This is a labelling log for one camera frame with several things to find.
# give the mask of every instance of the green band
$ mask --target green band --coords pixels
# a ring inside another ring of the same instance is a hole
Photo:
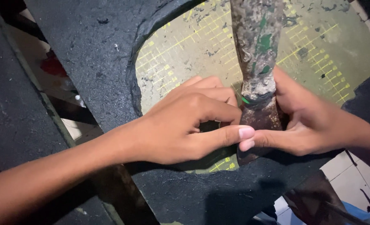
[[[242,101],[244,101],[246,104],[250,104],[250,102],[245,97],[242,97]]]

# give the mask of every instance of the fingernail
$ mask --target fingernail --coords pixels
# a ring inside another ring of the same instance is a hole
[[[252,138],[255,135],[255,130],[251,126],[242,127],[239,129],[239,137],[241,140]]]
[[[253,139],[248,139],[248,140],[242,141],[239,144],[239,149],[241,151],[245,152],[245,151],[251,149],[254,146],[255,146],[255,141]]]

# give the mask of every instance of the human hand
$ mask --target human hand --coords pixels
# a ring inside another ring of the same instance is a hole
[[[358,146],[364,141],[361,130],[370,127],[367,122],[320,99],[277,66],[273,73],[278,105],[290,116],[290,122],[286,131],[256,130],[255,146],[301,156]]]
[[[117,130],[120,140],[133,143],[130,161],[173,164],[200,159],[241,141],[250,145],[255,131],[239,125],[241,114],[234,91],[224,87],[219,78],[195,76],[144,116]],[[221,128],[201,133],[200,123],[209,120],[221,121]]]

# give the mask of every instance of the red object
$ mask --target red object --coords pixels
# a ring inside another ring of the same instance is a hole
[[[40,68],[44,72],[54,76],[68,77],[67,72],[65,72],[65,69],[62,67],[62,64],[58,60],[53,50],[50,50],[48,53],[46,53],[46,55],[47,59],[42,60]]]

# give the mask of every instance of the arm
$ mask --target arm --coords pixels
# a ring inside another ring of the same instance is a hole
[[[250,142],[254,130],[239,125],[240,117],[234,92],[218,78],[189,79],[137,120],[1,172],[0,224],[18,221],[107,166],[134,161],[178,163],[200,159],[222,146]],[[199,124],[208,120],[226,126],[199,133]]]
[[[348,148],[370,166],[369,123],[320,99],[278,67],[274,68],[274,80],[277,102],[291,121],[286,131],[256,130],[255,146],[271,146],[294,155]]]

